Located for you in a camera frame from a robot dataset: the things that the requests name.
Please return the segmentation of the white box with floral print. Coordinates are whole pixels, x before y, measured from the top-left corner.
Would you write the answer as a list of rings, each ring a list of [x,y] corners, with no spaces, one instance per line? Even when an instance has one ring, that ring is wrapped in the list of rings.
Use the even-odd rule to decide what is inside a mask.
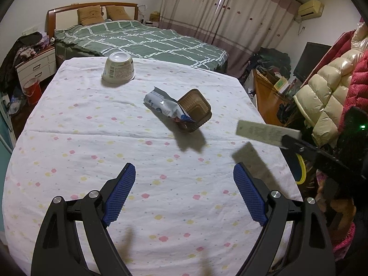
[[[280,148],[284,148],[282,137],[285,135],[296,140],[301,139],[299,130],[246,120],[238,121],[236,135]]]

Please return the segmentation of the silver blue snack wrapper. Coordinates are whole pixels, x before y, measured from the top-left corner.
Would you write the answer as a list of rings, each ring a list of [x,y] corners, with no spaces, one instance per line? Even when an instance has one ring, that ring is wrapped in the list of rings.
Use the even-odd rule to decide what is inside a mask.
[[[146,94],[144,104],[176,122],[194,122],[178,101],[158,87]]]

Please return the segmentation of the brown plastic tray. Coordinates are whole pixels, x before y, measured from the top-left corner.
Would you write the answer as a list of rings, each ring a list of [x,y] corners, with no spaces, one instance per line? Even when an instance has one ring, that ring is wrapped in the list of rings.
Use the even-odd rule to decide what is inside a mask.
[[[179,129],[185,133],[195,132],[199,127],[211,119],[211,106],[198,89],[191,89],[189,92],[185,93],[185,95],[178,100],[178,103],[194,120],[194,122],[177,123]]]

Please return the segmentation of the yellow rimmed trash bin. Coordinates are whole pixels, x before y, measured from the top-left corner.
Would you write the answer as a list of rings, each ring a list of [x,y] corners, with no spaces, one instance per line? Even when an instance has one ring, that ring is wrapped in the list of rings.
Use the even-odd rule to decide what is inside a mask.
[[[296,181],[296,184],[302,185],[306,181],[306,174],[307,174],[306,165],[301,155],[296,154],[296,157],[298,159],[298,164],[294,168],[293,176]]]

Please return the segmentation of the cream puffer jacket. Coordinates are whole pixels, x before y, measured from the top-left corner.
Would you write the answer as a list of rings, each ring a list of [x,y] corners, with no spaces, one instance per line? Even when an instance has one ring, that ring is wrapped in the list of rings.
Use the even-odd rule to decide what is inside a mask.
[[[352,73],[366,51],[367,25],[358,23],[340,36],[294,95],[317,146],[336,144]]]

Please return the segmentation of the red quilted jacket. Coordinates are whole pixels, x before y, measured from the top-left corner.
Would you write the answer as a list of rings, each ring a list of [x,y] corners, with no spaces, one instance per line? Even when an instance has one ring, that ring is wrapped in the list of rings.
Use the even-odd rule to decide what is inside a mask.
[[[357,108],[367,112],[367,53],[360,59],[359,63],[352,73],[351,83],[348,89],[348,94],[342,110],[342,115],[339,123],[338,131],[341,133],[344,128],[345,114],[347,111],[356,106]]]

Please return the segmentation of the black tv monitor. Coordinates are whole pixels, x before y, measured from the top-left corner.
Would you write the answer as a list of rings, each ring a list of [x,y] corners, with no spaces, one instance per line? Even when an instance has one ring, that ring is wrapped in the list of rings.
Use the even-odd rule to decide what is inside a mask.
[[[293,76],[304,82],[331,46],[315,42],[307,42],[301,57],[294,69]]]

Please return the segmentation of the white dotted tablecloth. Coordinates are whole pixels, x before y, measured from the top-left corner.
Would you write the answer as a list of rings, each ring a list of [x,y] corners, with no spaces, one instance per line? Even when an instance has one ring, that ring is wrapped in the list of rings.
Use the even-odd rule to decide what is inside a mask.
[[[103,57],[65,61],[17,139],[3,194],[5,236],[26,273],[55,196],[84,197],[131,163],[136,180],[108,228],[133,275],[235,275],[261,226],[233,181],[242,162],[290,199],[301,198],[280,150],[236,135],[261,116],[233,77],[135,59],[135,77],[104,82]],[[176,101],[198,89],[212,116],[193,133],[144,104],[155,87]]]

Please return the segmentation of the air conditioner unit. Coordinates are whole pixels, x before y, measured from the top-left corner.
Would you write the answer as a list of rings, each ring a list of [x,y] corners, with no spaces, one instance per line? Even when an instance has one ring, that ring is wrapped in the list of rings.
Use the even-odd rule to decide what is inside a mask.
[[[321,17],[324,10],[324,4],[319,0],[309,0],[300,5],[297,18],[301,21]]]

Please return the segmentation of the striped beige curtain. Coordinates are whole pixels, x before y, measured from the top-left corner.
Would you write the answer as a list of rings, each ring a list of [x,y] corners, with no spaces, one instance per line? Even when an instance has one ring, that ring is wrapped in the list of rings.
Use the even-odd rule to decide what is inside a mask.
[[[277,47],[299,6],[296,0],[163,0],[160,27],[225,50],[227,73],[240,77],[255,52]]]

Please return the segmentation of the red bucket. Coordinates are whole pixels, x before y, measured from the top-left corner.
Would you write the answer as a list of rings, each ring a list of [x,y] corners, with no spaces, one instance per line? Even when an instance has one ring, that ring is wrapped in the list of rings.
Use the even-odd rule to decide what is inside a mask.
[[[40,88],[39,79],[32,78],[27,81],[23,86],[24,95],[27,98],[29,105],[35,105],[42,96],[42,90]]]

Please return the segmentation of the white nightstand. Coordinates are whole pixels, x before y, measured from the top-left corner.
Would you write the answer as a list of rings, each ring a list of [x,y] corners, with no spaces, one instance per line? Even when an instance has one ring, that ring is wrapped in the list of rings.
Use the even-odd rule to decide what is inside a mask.
[[[21,90],[31,79],[37,78],[41,82],[53,76],[56,71],[55,48],[53,46],[45,48],[34,57],[16,66]]]

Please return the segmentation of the white upside-down bowl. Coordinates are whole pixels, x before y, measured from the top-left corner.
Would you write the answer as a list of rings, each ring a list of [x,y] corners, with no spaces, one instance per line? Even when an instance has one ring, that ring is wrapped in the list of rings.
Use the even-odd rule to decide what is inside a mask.
[[[114,52],[107,57],[102,79],[112,84],[123,84],[135,77],[133,59],[129,53]]]

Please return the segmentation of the brown pillow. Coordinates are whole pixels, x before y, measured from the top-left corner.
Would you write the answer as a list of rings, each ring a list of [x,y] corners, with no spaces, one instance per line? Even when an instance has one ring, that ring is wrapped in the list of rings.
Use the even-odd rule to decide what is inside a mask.
[[[78,8],[77,16],[78,16],[78,24],[82,26],[99,24],[105,21],[102,15],[100,5]]]
[[[106,12],[107,12],[107,18],[111,19],[112,21],[119,21],[119,20],[125,20],[125,21],[131,21],[132,18],[128,15],[125,8],[123,6],[117,6],[117,5],[110,5],[105,6]]]

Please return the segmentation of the brown left pillow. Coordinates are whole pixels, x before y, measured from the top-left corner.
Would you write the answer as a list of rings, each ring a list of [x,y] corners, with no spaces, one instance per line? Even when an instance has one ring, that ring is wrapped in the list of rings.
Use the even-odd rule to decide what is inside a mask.
[[[78,16],[78,24],[82,26],[99,24],[105,21],[102,15],[100,5],[78,8],[77,16]]]

